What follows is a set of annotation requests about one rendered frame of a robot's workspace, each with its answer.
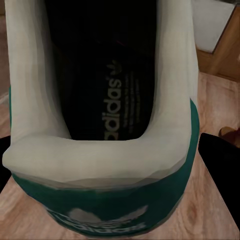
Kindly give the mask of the sandal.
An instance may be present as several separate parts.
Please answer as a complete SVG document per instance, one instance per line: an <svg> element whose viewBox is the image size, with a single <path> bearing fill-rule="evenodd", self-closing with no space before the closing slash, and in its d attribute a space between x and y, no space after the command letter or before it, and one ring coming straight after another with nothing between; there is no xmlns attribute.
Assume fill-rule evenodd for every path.
<svg viewBox="0 0 240 240"><path fill-rule="evenodd" d="M225 126L219 131L218 137L240 148L240 129L235 130L229 126Z"/></svg>

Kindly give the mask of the gym shoe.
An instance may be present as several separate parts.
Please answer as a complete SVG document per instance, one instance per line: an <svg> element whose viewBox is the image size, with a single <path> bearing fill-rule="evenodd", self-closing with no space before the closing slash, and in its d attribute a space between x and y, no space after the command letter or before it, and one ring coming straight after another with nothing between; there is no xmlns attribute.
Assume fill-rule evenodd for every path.
<svg viewBox="0 0 240 240"><path fill-rule="evenodd" d="M88 238L155 230L179 206L200 122L191 0L4 0L2 165Z"/></svg>

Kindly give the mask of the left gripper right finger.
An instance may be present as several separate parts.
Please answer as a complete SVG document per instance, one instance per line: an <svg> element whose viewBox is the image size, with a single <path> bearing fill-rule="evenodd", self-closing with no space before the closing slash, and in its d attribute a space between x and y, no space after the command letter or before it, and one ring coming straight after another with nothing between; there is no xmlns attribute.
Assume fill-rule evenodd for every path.
<svg viewBox="0 0 240 240"><path fill-rule="evenodd" d="M240 148L202 133L198 151L240 230Z"/></svg>

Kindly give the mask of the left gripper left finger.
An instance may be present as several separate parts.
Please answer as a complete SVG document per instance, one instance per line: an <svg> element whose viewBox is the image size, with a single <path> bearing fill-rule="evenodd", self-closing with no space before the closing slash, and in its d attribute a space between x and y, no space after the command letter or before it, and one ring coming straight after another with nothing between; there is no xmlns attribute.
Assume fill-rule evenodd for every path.
<svg viewBox="0 0 240 240"><path fill-rule="evenodd" d="M0 138L0 193L9 181L12 173L3 166L2 158L5 151L11 146L11 136Z"/></svg>

